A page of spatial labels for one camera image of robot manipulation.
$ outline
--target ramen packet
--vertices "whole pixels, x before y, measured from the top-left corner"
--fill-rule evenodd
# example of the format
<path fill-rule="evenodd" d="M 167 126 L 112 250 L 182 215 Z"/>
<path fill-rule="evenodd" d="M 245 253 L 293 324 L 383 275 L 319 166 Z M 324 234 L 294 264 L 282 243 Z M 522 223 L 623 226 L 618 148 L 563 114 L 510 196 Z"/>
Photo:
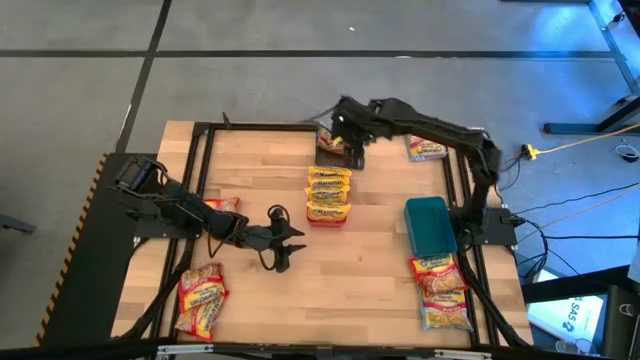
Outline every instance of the ramen packet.
<path fill-rule="evenodd" d="M 325 128 L 321 128 L 318 130 L 318 141 L 317 146 L 321 149 L 327 150 L 329 152 L 343 155 L 344 154 L 344 144 L 336 144 L 331 138 L 331 133 L 329 130 Z"/>
<path fill-rule="evenodd" d="M 451 254 L 409 259 L 409 266 L 427 296 L 468 288 Z"/>
<path fill-rule="evenodd" d="M 309 176 L 309 186 L 312 190 L 320 189 L 340 189 L 349 185 L 348 177 L 328 177 L 328 178 L 313 178 Z"/>
<path fill-rule="evenodd" d="M 221 292 L 209 302 L 181 312 L 176 321 L 176 329 L 199 340 L 212 342 L 213 323 L 220 315 L 222 303 L 228 295 L 228 291 Z"/>
<path fill-rule="evenodd" d="M 424 291 L 420 292 L 422 294 L 422 325 L 425 330 L 453 328 L 473 331 L 467 316 L 464 291 L 453 290 L 434 296 L 427 296 Z"/>
<path fill-rule="evenodd" d="M 196 270 L 187 270 L 178 283 L 180 312 L 200 306 L 228 293 L 224 287 L 222 264 L 211 263 Z"/>
<path fill-rule="evenodd" d="M 234 196 L 228 199 L 206 199 L 204 203 L 214 210 L 238 212 L 240 198 Z"/>
<path fill-rule="evenodd" d="M 318 222 L 344 221 L 351 204 L 324 204 L 315 201 L 307 203 L 307 219 Z"/>
<path fill-rule="evenodd" d="M 349 186 L 345 185 L 339 188 L 331 189 L 313 189 L 305 188 L 309 201 L 322 202 L 322 203 L 341 203 L 347 202 L 347 194 L 349 193 Z"/>
<path fill-rule="evenodd" d="M 343 169 L 339 167 L 309 166 L 309 177 L 314 179 L 331 177 L 348 178 L 350 176 L 351 170 L 349 169 Z"/>
<path fill-rule="evenodd" d="M 447 148 L 442 145 L 414 135 L 407 135 L 409 161 L 425 161 L 441 159 L 447 155 Z"/>

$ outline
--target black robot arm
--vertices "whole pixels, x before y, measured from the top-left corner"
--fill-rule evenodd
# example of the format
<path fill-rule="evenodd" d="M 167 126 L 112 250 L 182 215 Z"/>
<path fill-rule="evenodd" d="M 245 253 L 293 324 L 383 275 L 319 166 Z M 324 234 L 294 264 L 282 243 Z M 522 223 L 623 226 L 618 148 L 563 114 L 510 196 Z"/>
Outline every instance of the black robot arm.
<path fill-rule="evenodd" d="M 395 98 L 372 100 L 365 106 L 344 96 L 331 119 L 331 136 L 345 143 L 347 161 L 357 169 L 364 167 L 364 146 L 380 137 L 415 135 L 461 151 L 469 160 L 475 183 L 461 220 L 467 226 L 482 226 L 487 195 L 498 182 L 501 158 L 500 150 L 486 132 L 420 114 Z"/>

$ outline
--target power cord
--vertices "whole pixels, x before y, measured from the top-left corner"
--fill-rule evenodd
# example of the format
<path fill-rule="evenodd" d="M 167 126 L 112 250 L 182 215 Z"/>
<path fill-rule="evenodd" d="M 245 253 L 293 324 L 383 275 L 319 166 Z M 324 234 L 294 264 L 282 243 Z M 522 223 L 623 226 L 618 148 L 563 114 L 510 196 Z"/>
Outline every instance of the power cord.
<path fill-rule="evenodd" d="M 525 156 L 526 156 L 525 149 L 524 149 L 524 148 L 522 148 L 522 149 L 521 149 L 521 151 L 520 151 L 520 155 L 518 155 L 518 156 L 516 156 L 516 157 L 514 157 L 514 158 L 511 158 L 511 159 L 509 159 L 509 160 L 506 160 L 506 161 L 504 162 L 504 165 L 506 165 L 506 164 L 507 164 L 507 163 L 509 163 L 509 162 L 511 162 L 511 163 L 510 163 L 509 165 L 506 165 L 506 167 L 505 167 L 504 169 L 501 169 L 501 170 L 500 170 L 500 172 L 501 172 L 501 173 L 505 173 L 505 172 L 507 172 L 507 171 L 511 170 L 514 166 L 517 166 L 517 167 L 518 167 L 518 168 L 517 168 L 518 170 L 517 170 L 517 172 L 516 172 L 516 176 L 515 176 L 515 178 L 513 179 L 513 181 L 511 181 L 511 183 L 510 183 L 509 185 L 507 185 L 507 186 L 503 187 L 502 189 L 500 189 L 500 191 L 508 190 L 508 189 L 510 189 L 513 185 L 515 185 L 515 184 L 516 184 L 516 182 L 518 181 L 518 178 L 520 178 L 520 162 L 522 161 L 522 159 L 523 159 Z M 502 196 L 500 196 L 500 194 L 498 194 L 498 197 L 500 198 L 500 200 L 501 200 L 502 202 L 504 202 L 504 200 L 502 200 Z"/>
<path fill-rule="evenodd" d="M 610 192 L 614 192 L 614 191 L 618 191 L 618 190 L 625 190 L 625 189 L 634 187 L 634 186 L 636 186 L 638 184 L 640 184 L 640 183 L 636 182 L 636 183 L 633 183 L 633 184 L 630 184 L 630 185 L 621 186 L 621 187 L 618 187 L 618 188 L 613 188 L 613 189 L 601 191 L 601 192 L 598 192 L 598 193 L 595 193 L 595 194 L 584 195 L 584 196 L 581 196 L 581 197 L 578 197 L 578 198 L 567 199 L 567 200 L 563 200 L 563 201 L 560 201 L 560 202 L 552 202 L 552 203 L 548 203 L 548 204 L 545 204 L 545 205 L 542 205 L 542 206 L 536 206 L 536 207 L 532 207 L 532 208 L 529 208 L 529 209 L 526 209 L 526 210 L 518 211 L 518 212 L 515 212 L 513 214 L 514 215 L 520 215 L 520 214 L 524 214 L 526 212 L 533 211 L 533 210 L 545 209 L 545 208 L 548 208 L 550 206 L 563 205 L 563 204 L 566 204 L 566 203 L 572 202 L 572 201 L 580 201 L 580 200 L 584 200 L 584 199 L 587 199 L 587 198 L 590 198 L 590 197 L 596 197 L 596 196 L 608 194 Z"/>
<path fill-rule="evenodd" d="M 640 157 L 640 152 L 638 152 L 638 149 L 629 145 L 626 139 L 622 139 L 622 142 L 624 143 L 624 145 L 616 146 L 614 149 L 615 152 L 618 155 L 622 156 L 622 159 L 628 163 L 633 163 L 638 161 L 638 158 Z"/>
<path fill-rule="evenodd" d="M 524 236 L 524 237 L 519 241 L 519 243 L 520 243 L 520 242 L 522 242 L 523 240 L 527 239 L 527 238 L 528 238 L 528 237 L 530 237 L 531 235 L 533 235 L 533 234 L 537 233 L 538 231 L 541 231 L 542 229 L 544 229 L 544 228 L 546 228 L 546 227 L 549 227 L 549 226 L 551 226 L 551 225 L 553 225 L 553 224 L 559 223 L 560 221 L 566 220 L 566 219 L 571 218 L 571 217 L 574 217 L 574 216 L 576 216 L 576 215 L 580 215 L 580 214 L 585 213 L 585 212 L 587 212 L 587 211 L 589 211 L 589 210 L 593 210 L 593 209 L 598 208 L 598 207 L 600 207 L 600 206 L 602 206 L 602 205 L 606 205 L 606 204 L 608 204 L 608 203 L 610 203 L 610 202 L 612 202 L 612 201 L 614 201 L 614 200 L 617 200 L 617 199 L 619 199 L 619 198 L 621 198 L 621 197 L 623 197 L 623 196 L 625 196 L 625 195 L 627 195 L 627 194 L 629 194 L 629 193 L 631 193 L 631 192 L 635 191 L 636 189 L 638 189 L 638 187 L 640 187 L 640 184 L 633 185 L 633 186 L 629 187 L 626 191 L 624 191 L 624 192 L 622 192 L 621 194 L 618 194 L 618 195 L 616 195 L 616 196 L 614 196 L 614 197 L 612 197 L 612 198 L 610 198 L 610 199 L 607 199 L 607 200 L 602 201 L 602 202 L 599 202 L 599 203 L 597 203 L 597 204 L 595 204 L 595 205 L 589 206 L 589 207 L 584 208 L 584 209 L 582 209 L 582 210 L 578 210 L 578 211 L 573 212 L 573 213 L 571 213 L 571 214 L 569 214 L 569 215 L 562 216 L 562 217 L 560 217 L 560 218 L 558 218 L 558 219 L 555 219 L 555 220 L 553 220 L 553 221 L 551 221 L 551 222 L 549 222 L 549 223 L 546 223 L 546 224 L 544 224 L 544 225 L 540 226 L 540 228 L 539 228 L 539 229 L 536 229 L 535 231 L 532 231 L 532 232 L 530 232 L 529 234 L 525 235 L 525 236 Z"/>
<path fill-rule="evenodd" d="M 603 139 L 603 138 L 606 138 L 606 137 L 609 137 L 609 136 L 622 134 L 622 133 L 627 132 L 629 130 L 633 130 L 633 129 L 637 128 L 637 127 L 640 127 L 640 124 L 634 124 L 634 125 L 631 125 L 631 126 L 627 126 L 627 127 L 623 128 L 623 129 L 620 129 L 618 131 L 614 131 L 614 132 L 606 133 L 606 134 L 603 134 L 603 135 L 590 137 L 590 138 L 583 139 L 583 140 L 580 140 L 580 141 L 576 141 L 576 142 L 573 142 L 573 143 L 569 143 L 569 144 L 566 144 L 566 145 L 557 146 L 557 147 L 554 147 L 554 148 L 551 148 L 551 149 L 548 149 L 548 150 L 538 150 L 538 149 L 534 148 L 531 144 L 524 144 L 523 148 L 526 149 L 527 158 L 529 160 L 535 160 L 540 155 L 550 154 L 552 152 L 555 152 L 555 151 L 558 151 L 558 150 L 563 150 L 563 149 L 566 149 L 566 148 L 570 148 L 572 146 L 581 145 L 581 144 L 585 144 L 585 143 L 588 143 L 588 142 L 591 142 L 591 141 L 600 140 L 600 139 Z"/>
<path fill-rule="evenodd" d="M 573 266 L 571 266 L 571 264 L 569 264 L 569 262 L 567 260 L 565 260 L 562 256 L 560 256 L 558 253 L 556 253 L 555 251 L 551 250 L 551 248 L 549 248 L 549 241 L 548 239 L 638 239 L 640 238 L 640 236 L 638 235 L 621 235 L 621 236 L 547 236 L 544 231 L 542 231 L 542 227 L 540 225 L 538 225 L 537 223 L 524 219 L 525 222 L 527 222 L 528 224 L 532 225 L 533 227 L 536 228 L 535 232 L 539 232 L 540 233 L 540 237 L 542 238 L 542 245 L 544 247 L 544 250 L 541 254 L 526 258 L 520 262 L 518 262 L 516 264 L 516 267 L 520 267 L 522 264 L 527 263 L 529 261 L 538 259 L 533 266 L 524 274 L 524 275 L 520 275 L 518 274 L 518 276 L 522 279 L 528 280 L 531 279 L 533 277 L 535 277 L 538 273 L 540 273 L 540 271 L 542 271 L 542 269 L 544 269 L 545 265 L 547 264 L 547 259 L 549 256 L 549 253 L 555 255 L 558 259 L 560 259 L 560 261 L 562 261 L 565 265 L 567 265 L 574 273 L 576 273 L 577 275 L 582 275 L 580 274 Z"/>

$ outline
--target butcher block tabletop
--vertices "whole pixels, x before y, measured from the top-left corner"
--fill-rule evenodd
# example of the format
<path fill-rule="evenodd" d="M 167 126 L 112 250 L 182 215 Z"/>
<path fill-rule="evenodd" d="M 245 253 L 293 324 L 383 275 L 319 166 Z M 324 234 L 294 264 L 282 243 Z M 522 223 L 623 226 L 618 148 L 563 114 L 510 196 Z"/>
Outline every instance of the butcher block tabletop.
<path fill-rule="evenodd" d="M 189 121 L 166 125 L 158 161 L 174 179 L 182 179 L 193 127 Z M 196 164 L 202 160 L 203 144 L 200 141 Z M 411 251 L 404 204 L 416 197 L 441 196 L 446 201 L 442 161 L 409 162 L 402 137 L 370 145 L 365 170 L 351 177 L 346 224 L 319 228 L 307 222 L 304 191 L 315 151 L 315 133 L 310 131 L 216 130 L 204 199 L 237 196 L 239 212 L 259 225 L 268 225 L 267 209 L 280 204 L 289 211 L 291 225 L 306 234 L 287 244 L 307 247 L 291 256 L 289 270 L 278 274 L 264 270 L 253 250 L 225 245 L 211 260 L 206 233 L 196 240 L 191 268 L 222 263 L 230 292 L 213 326 L 214 342 L 470 347 L 466 331 L 423 330 L 419 289 L 407 263 Z M 462 199 L 456 157 L 450 158 L 457 198 Z M 198 173 L 196 166 L 191 191 Z M 489 203 L 500 206 L 495 193 Z M 176 263 L 184 242 L 178 244 Z M 167 247 L 167 239 L 151 239 L 131 258 L 113 336 L 128 330 L 156 295 Z M 493 301 L 532 343 L 513 255 L 502 246 L 483 246 L 483 251 Z M 264 254 L 271 263 L 271 253 Z M 469 260 L 475 268 L 471 253 Z M 160 335 L 170 332 L 175 292 L 166 302 Z M 488 343 L 484 312 L 474 300 L 476 331 L 480 342 Z M 193 340 L 184 334 L 179 339 Z"/>

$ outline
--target yellow black striped edge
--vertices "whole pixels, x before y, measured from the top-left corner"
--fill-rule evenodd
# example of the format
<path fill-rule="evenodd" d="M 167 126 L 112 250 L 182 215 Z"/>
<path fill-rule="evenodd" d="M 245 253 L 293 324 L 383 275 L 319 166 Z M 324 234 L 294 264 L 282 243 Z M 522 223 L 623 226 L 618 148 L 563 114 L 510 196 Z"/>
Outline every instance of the yellow black striped edge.
<path fill-rule="evenodd" d="M 69 249 L 67 249 L 67 256 L 65 256 L 64 262 L 62 263 L 62 269 L 60 269 L 60 273 L 58 273 L 56 284 L 53 288 L 53 292 L 51 293 L 51 298 L 49 299 L 49 304 L 47 304 L 44 317 L 40 322 L 40 329 L 38 329 L 38 334 L 36 335 L 36 346 L 40 346 L 40 343 L 44 338 L 44 333 L 47 329 L 47 324 L 49 323 L 49 319 L 51 318 L 51 314 L 53 313 L 53 308 L 55 307 L 56 299 L 58 298 L 58 295 L 62 290 L 64 277 L 67 274 L 69 265 L 71 265 L 71 259 L 73 258 L 73 253 L 76 249 L 76 242 L 80 238 L 80 232 L 82 231 L 82 226 L 84 225 L 84 221 L 87 218 L 87 214 L 89 213 L 91 200 L 93 199 L 93 194 L 96 191 L 96 188 L 98 187 L 100 174 L 102 174 L 102 168 L 104 167 L 104 163 L 106 160 L 107 160 L 107 154 L 103 154 L 102 158 L 98 163 L 98 167 L 96 168 L 96 175 L 93 177 L 93 181 L 91 182 L 91 186 L 89 187 L 89 195 L 87 196 L 87 198 L 85 199 L 82 205 L 82 212 L 80 214 L 80 218 L 78 219 L 78 225 L 76 225 L 75 232 L 71 237 L 71 243 L 69 244 Z"/>

